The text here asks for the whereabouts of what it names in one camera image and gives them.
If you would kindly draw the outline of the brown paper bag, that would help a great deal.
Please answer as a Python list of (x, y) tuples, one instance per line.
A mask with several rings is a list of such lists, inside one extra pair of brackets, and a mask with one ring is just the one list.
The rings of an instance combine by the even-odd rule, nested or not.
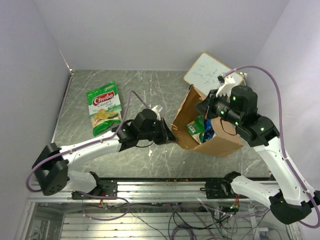
[(187, 150), (216, 157), (227, 157), (244, 146), (235, 128), (221, 118), (204, 118), (196, 104), (206, 96), (192, 86), (172, 124), (177, 144)]

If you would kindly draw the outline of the green Chuba chips bag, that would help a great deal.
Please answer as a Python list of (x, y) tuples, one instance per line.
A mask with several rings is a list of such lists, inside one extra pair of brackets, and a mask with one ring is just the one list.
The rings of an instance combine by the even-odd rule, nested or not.
[(122, 121), (122, 106), (115, 81), (86, 93), (93, 136)]

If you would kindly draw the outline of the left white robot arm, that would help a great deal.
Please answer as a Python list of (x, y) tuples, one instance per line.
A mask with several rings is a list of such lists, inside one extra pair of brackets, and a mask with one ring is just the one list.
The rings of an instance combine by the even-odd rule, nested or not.
[(67, 190), (96, 199), (106, 193), (103, 180), (93, 171), (79, 172), (75, 167), (104, 155), (136, 148), (142, 140), (156, 145), (178, 142), (159, 112), (146, 108), (134, 119), (123, 121), (93, 139), (67, 146), (50, 143), (32, 166), (39, 191), (52, 196)]

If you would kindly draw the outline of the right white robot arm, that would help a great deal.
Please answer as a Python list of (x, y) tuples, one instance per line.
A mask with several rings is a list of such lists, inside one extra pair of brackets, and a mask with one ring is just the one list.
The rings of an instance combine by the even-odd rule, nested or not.
[(281, 148), (281, 135), (272, 120), (258, 114), (258, 95), (248, 86), (234, 86), (230, 97), (211, 90), (195, 108), (207, 119), (219, 118), (235, 127), (236, 134), (252, 147), (268, 166), (278, 186), (263, 185), (238, 172), (225, 175), (221, 194), (248, 197), (269, 208), (281, 223), (290, 225), (318, 210), (320, 192), (314, 190)]

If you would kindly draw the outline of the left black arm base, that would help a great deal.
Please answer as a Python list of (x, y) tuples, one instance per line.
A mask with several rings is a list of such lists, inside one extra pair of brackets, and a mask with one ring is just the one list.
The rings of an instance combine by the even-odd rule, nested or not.
[(114, 180), (103, 180), (89, 193), (81, 193), (80, 191), (74, 191), (71, 194), (72, 200), (102, 200), (106, 197), (107, 200), (115, 200), (118, 193), (118, 184)]

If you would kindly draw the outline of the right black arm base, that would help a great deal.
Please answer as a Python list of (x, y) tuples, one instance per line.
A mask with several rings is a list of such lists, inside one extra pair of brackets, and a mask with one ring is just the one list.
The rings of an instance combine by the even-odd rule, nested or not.
[(226, 174), (223, 178), (212, 178), (199, 190), (201, 192), (205, 192), (207, 199), (235, 198), (236, 194), (231, 187), (231, 183), (240, 175), (241, 174), (239, 172), (232, 171), (231, 173)]

